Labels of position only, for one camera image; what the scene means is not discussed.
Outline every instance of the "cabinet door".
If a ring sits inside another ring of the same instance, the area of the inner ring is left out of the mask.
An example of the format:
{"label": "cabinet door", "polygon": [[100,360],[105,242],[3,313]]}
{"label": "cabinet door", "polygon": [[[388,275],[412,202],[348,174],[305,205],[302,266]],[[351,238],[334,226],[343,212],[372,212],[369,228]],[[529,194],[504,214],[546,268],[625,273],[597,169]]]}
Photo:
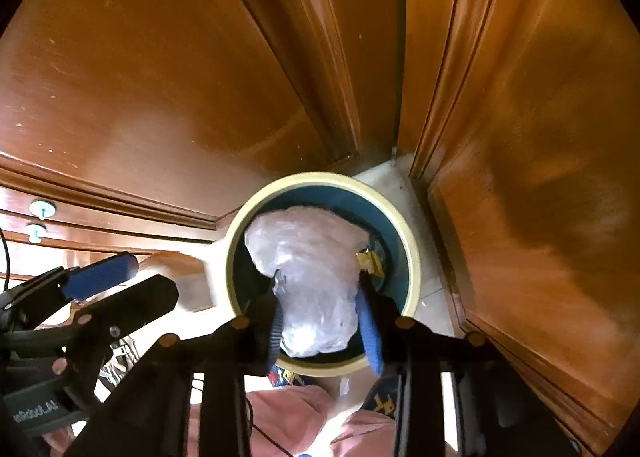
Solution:
{"label": "cabinet door", "polygon": [[400,145],[459,320],[599,455],[640,397],[640,34],[619,0],[407,0],[407,23]]}
{"label": "cabinet door", "polygon": [[255,1],[23,0],[0,38],[0,182],[213,230],[278,177],[388,158],[397,0]]}

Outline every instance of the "round bin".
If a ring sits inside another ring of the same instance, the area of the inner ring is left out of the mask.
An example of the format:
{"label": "round bin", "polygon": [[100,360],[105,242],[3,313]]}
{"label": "round bin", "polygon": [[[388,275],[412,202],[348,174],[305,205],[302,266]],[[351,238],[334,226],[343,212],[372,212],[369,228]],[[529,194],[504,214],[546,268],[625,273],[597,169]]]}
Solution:
{"label": "round bin", "polygon": [[[229,243],[225,261],[226,291],[234,313],[242,314],[248,301],[264,294],[270,284],[270,279],[255,269],[244,246],[245,230],[256,215],[291,206],[331,210],[377,238],[385,253],[385,279],[380,292],[396,301],[402,315],[414,315],[420,293],[420,260],[404,217],[369,186],[327,172],[278,179],[252,196],[234,218],[226,235]],[[356,332],[343,351],[310,358],[289,358],[281,352],[278,364],[305,376],[340,376],[366,367],[367,360],[360,333]]]}

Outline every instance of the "white plastic bag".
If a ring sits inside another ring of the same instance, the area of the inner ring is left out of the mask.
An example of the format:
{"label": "white plastic bag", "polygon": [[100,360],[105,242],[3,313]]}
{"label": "white plastic bag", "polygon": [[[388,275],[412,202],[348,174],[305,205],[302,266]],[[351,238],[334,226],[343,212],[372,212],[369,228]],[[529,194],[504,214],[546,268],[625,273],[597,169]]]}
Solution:
{"label": "white plastic bag", "polygon": [[293,206],[257,216],[244,243],[261,274],[278,272],[273,291],[284,313],[287,355],[345,349],[358,328],[356,253],[369,234],[330,211]]}

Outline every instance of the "white floor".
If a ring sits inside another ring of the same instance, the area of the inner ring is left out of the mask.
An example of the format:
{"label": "white floor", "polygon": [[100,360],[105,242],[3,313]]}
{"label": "white floor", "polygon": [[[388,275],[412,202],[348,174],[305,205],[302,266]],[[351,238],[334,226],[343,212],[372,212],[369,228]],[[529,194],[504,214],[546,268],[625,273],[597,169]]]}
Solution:
{"label": "white floor", "polygon": [[[388,161],[371,168],[356,176],[356,179],[382,193],[398,208],[411,225],[420,249],[422,264],[420,305],[415,317],[433,331],[453,336],[453,328],[442,290],[442,269],[431,232],[411,185],[403,177],[395,161]],[[197,313],[173,312],[143,327],[134,334],[136,345],[141,353],[165,332],[174,332],[181,339],[192,338],[212,332],[233,317],[223,293],[225,249],[225,241],[221,240],[204,249],[194,249],[189,253],[207,263],[209,281],[217,306]],[[446,440],[455,449],[457,441],[450,377],[444,375],[443,379],[444,390],[447,391],[444,396]],[[308,451],[313,457],[330,456],[328,442],[338,433],[344,419],[360,407],[375,380],[376,376],[370,369],[321,380],[321,385],[336,398],[336,403],[332,419]],[[268,388],[270,385],[265,377],[248,377],[246,380],[248,391]]]}

